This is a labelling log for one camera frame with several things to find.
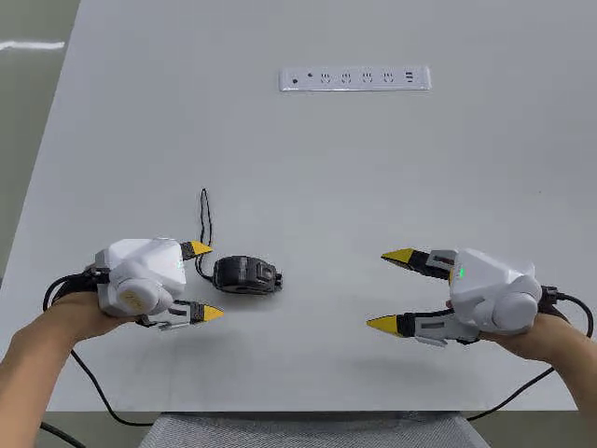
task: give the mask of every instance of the human hand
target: human hand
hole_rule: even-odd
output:
[[[537,314],[533,326],[526,333],[504,335],[482,332],[479,337],[499,343],[517,357],[552,365],[565,355],[571,342],[586,339],[583,333],[562,318],[542,313]]]
[[[112,317],[100,309],[94,292],[76,292],[56,301],[39,320],[68,333],[73,343],[101,336],[136,317]]]

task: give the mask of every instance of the electrical outlet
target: electrical outlet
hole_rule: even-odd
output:
[[[281,91],[428,91],[429,67],[300,67],[280,71]]]

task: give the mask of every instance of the white table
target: white table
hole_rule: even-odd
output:
[[[447,286],[380,259],[471,246],[532,259],[591,306],[597,7],[589,0],[82,1],[1,299],[1,353],[58,276],[121,238],[198,234],[285,273],[211,325],[81,344],[119,410],[481,409],[544,366],[399,341],[368,318]],[[429,64],[430,92],[280,93],[286,66]],[[565,309],[578,325],[575,309]],[[509,409],[571,409],[555,376]],[[54,411],[103,408],[73,362]]]

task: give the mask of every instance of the floor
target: floor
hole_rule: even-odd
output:
[[[78,0],[3,0],[0,6],[0,277],[77,7]],[[137,421],[155,418],[153,413],[125,415]],[[143,428],[115,424],[107,413],[48,413],[46,421],[89,446],[137,446],[146,433]],[[494,448],[590,446],[589,432],[578,413],[502,412],[475,422],[475,428]],[[65,445],[41,433],[36,446]]]

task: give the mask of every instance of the black tape measure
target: black tape measure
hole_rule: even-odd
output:
[[[225,292],[265,295],[282,289],[282,274],[262,259],[237,255],[215,262],[212,283]]]

